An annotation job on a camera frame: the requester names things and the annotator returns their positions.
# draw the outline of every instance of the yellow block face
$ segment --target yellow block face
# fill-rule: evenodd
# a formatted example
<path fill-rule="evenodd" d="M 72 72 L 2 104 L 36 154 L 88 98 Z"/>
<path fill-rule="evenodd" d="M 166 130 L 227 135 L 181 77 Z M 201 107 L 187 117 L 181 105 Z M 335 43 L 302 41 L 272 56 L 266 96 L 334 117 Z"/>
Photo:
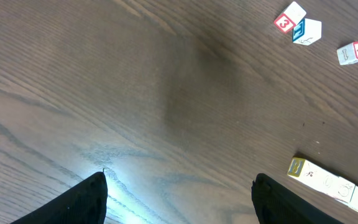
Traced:
<path fill-rule="evenodd" d="M 304 164 L 305 164 L 305 159 L 300 159 L 296 157 L 292 158 L 292 162 L 287 172 L 287 175 L 299 177 L 301 175 L 301 171 Z"/>

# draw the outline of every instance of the wooden surface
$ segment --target wooden surface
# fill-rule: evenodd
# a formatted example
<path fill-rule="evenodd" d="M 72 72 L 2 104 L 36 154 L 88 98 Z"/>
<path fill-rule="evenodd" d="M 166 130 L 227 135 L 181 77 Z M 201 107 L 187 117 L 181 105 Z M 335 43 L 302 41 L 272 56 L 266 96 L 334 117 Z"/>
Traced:
<path fill-rule="evenodd" d="M 105 168 L 106 223 L 257 223 L 264 172 L 300 153 L 358 185 L 358 0 L 298 1 L 323 38 L 291 43 L 287 0 L 0 0 L 0 223 Z"/>

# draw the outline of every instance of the red number 3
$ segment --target red number 3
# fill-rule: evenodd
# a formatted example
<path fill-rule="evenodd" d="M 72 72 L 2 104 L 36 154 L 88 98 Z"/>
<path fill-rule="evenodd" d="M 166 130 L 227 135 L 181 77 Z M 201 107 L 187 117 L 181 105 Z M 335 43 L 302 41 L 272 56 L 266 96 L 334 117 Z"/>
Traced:
<path fill-rule="evenodd" d="M 280 23 L 281 28 L 286 28 L 286 26 L 290 24 L 290 21 L 288 19 L 284 20 L 284 22 L 284 24 Z"/>

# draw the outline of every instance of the black object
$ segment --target black object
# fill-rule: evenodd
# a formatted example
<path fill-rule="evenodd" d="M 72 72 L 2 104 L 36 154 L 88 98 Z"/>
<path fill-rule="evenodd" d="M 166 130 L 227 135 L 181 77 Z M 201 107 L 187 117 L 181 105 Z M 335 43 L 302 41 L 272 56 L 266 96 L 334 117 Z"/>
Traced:
<path fill-rule="evenodd" d="M 97 172 L 12 224 L 103 224 L 108 189 Z"/>
<path fill-rule="evenodd" d="M 341 223 L 309 204 L 266 174 L 252 183 L 252 202 L 261 224 Z"/>

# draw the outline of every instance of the row of blocks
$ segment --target row of blocks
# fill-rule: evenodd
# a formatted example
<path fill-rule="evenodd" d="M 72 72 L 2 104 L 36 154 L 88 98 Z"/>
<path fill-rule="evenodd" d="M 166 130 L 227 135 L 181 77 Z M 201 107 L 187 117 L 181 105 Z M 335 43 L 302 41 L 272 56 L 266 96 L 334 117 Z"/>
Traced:
<path fill-rule="evenodd" d="M 321 39 L 322 23 L 313 19 L 306 19 L 306 11 L 295 1 L 292 2 L 277 17 L 274 24 L 283 32 L 293 29 L 292 42 L 310 45 Z M 358 42 L 350 43 L 337 49 L 340 65 L 350 65 L 358 62 Z"/>

